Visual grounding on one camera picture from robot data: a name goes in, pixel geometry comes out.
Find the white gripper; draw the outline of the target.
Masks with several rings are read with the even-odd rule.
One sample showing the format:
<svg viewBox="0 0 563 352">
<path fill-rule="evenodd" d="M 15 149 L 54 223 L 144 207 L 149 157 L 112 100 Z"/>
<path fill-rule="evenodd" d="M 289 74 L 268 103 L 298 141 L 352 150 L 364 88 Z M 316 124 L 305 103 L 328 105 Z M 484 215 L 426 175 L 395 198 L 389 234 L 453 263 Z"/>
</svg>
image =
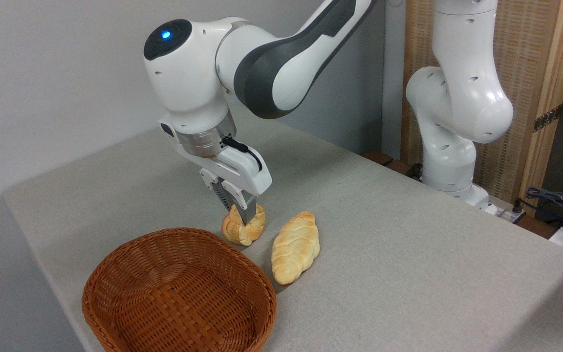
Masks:
<svg viewBox="0 0 563 352">
<path fill-rule="evenodd" d="M 233 139 L 233 119 L 226 117 L 216 127 L 195 134 L 179 133 L 168 117 L 159 124 L 174 149 L 201 168 L 203 182 L 225 209 L 229 212 L 234 205 L 248 225 L 257 212 L 257 196 L 272 185 L 272 176 L 257 150 Z"/>
</svg>

